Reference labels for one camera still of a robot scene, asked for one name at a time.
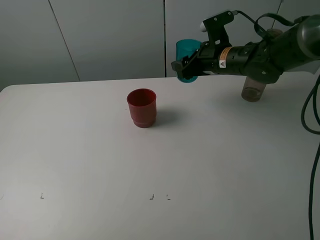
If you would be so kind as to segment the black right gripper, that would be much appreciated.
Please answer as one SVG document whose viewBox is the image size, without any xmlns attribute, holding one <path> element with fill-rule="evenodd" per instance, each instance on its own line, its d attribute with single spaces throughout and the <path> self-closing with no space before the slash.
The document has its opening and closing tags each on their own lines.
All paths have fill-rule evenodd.
<svg viewBox="0 0 320 240">
<path fill-rule="evenodd" d="M 171 63 L 172 70 L 179 81 L 195 81 L 200 76 L 216 74 L 222 51 L 231 46 L 222 42 L 178 41 L 176 59 Z"/>
</svg>

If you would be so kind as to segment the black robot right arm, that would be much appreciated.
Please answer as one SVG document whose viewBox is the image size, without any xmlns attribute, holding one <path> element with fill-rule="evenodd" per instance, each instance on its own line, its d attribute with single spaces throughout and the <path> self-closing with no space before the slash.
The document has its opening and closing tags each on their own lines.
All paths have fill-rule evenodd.
<svg viewBox="0 0 320 240">
<path fill-rule="evenodd" d="M 301 16 L 288 21 L 278 14 L 266 13 L 289 30 L 274 36 L 253 22 L 260 42 L 232 46 L 225 25 L 240 11 L 227 10 L 205 19 L 202 24 L 208 41 L 202 42 L 190 56 L 171 63 L 177 77 L 183 81 L 208 75 L 246 76 L 263 84 L 274 84 L 280 75 L 320 59 L 320 16 Z"/>
</svg>

